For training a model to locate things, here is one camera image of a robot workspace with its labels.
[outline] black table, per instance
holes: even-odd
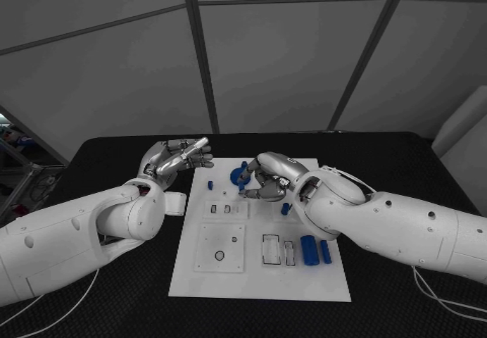
[[[122,185],[156,141],[182,136],[90,140],[64,174],[50,205]],[[427,142],[413,133],[209,135],[215,157],[254,157],[276,151],[318,158],[362,178],[378,191],[403,194],[477,213]],[[194,171],[171,191],[191,193]],[[446,311],[414,284],[410,266],[338,239],[352,303],[168,297],[184,218],[166,217],[156,238],[100,272],[78,309],[39,337],[486,337],[487,323]],[[487,288],[443,273],[424,271],[439,296],[487,308]],[[93,275],[47,295],[3,328],[0,336],[48,326],[71,309]],[[0,322],[31,301],[0,309]]]

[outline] blue block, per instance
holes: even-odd
[[[322,253],[323,253],[323,262],[325,264],[332,264],[330,250],[328,249],[328,241],[320,242]]]
[[[315,241],[315,236],[309,235],[302,237],[302,249],[305,265],[319,265],[320,258],[318,256],[318,242]]]
[[[247,168],[247,162],[244,161],[241,168],[234,169],[231,172],[231,181],[235,185],[238,185],[238,177],[243,174],[243,171],[245,170],[245,168]],[[251,182],[251,177],[243,183],[244,185],[247,185],[250,182]]]
[[[290,213],[292,205],[289,203],[283,204],[281,213],[287,215]]]

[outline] white wall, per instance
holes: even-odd
[[[186,9],[0,56],[0,105],[67,160],[90,138],[211,132]]]
[[[0,49],[184,4],[185,0],[6,0]]]
[[[487,84],[487,3],[401,1],[338,129],[434,137]]]
[[[328,129],[384,2],[201,7],[222,132]]]

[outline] robotic hand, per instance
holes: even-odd
[[[329,168],[309,171],[292,158],[263,153],[241,180],[256,173],[260,189],[243,197],[280,201],[287,189],[310,232],[333,240],[343,232],[368,251],[413,266],[487,284],[487,219],[390,192],[365,195],[356,177]]]
[[[207,137],[158,142],[136,179],[0,229],[0,306],[65,287],[155,238],[165,215],[185,213],[186,195],[165,190],[178,171],[214,167],[209,151]]]

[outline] robotic arm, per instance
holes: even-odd
[[[214,167],[208,138],[158,142],[137,178],[18,218],[0,229],[0,306],[70,285],[155,238],[186,195],[165,192],[178,171]],[[107,240],[100,242],[99,233]]]
[[[294,212],[319,238],[343,232],[381,256],[487,284],[486,218],[388,192],[365,195],[339,170],[309,171],[276,153],[258,155],[241,179],[253,172],[263,187],[241,196],[280,201],[290,189]]]

